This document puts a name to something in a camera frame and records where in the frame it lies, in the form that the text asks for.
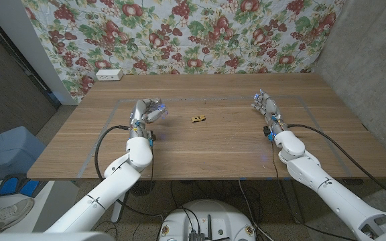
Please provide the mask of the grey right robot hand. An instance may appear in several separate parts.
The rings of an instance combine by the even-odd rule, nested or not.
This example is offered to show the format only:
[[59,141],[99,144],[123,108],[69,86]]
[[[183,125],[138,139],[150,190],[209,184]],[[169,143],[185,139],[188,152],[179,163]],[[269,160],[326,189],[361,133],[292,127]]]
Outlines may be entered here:
[[281,118],[279,108],[268,93],[260,90],[260,93],[255,94],[253,99],[254,103],[251,106],[265,117],[267,124],[276,122]]

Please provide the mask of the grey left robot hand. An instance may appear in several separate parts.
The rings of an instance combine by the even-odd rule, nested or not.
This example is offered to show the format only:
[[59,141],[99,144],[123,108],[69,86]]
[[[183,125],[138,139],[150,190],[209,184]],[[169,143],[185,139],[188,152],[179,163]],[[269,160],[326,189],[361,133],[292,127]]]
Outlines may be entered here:
[[146,124],[163,118],[167,113],[168,108],[160,98],[141,99],[135,103],[129,122],[133,128],[144,129]]

